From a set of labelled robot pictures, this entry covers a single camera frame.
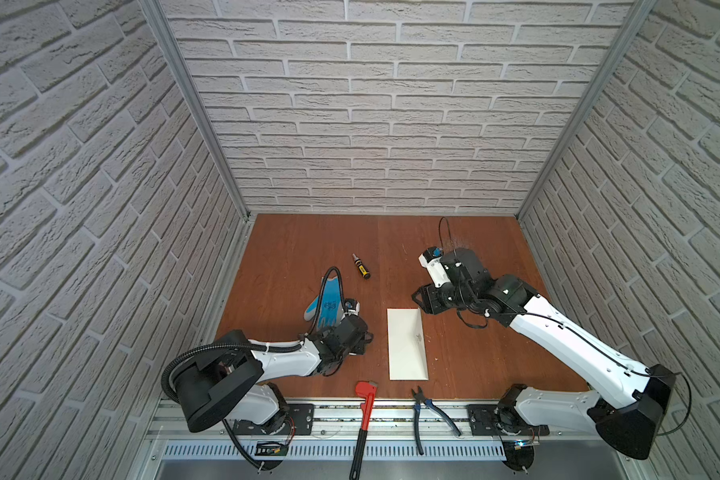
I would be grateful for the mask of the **cream envelope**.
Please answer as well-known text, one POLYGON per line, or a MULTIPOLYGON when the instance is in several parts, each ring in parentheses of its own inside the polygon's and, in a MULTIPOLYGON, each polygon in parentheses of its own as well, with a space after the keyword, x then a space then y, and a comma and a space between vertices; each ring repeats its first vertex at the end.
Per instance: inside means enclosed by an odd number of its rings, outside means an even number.
POLYGON ((428 380, 422 315, 419 309, 388 309, 389 379, 428 380))

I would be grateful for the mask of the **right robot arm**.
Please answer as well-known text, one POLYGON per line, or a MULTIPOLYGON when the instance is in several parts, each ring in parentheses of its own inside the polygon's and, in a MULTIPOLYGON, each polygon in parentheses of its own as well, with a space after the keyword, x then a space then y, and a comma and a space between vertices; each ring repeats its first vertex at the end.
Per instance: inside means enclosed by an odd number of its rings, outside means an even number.
POLYGON ((412 296, 424 313, 468 311, 534 341, 583 378, 583 392, 540 390, 514 384, 494 408, 495 428, 526 435, 560 426, 597 434, 636 460, 649 457, 667 413, 677 373, 648 367, 611 348, 567 318, 524 280, 494 278, 465 248, 430 247, 419 257, 431 281, 412 296))

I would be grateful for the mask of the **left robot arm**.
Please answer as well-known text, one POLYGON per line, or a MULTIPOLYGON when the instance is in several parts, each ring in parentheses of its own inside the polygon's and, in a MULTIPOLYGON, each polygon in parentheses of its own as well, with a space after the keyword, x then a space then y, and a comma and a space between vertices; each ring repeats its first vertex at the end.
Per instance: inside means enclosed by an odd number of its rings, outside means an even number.
POLYGON ((356 314, 291 342, 254 341, 233 330, 169 362, 161 388, 180 405, 192 433, 238 421, 277 434, 288 424, 290 406, 275 379, 328 376, 348 357, 364 354, 372 341, 356 314))

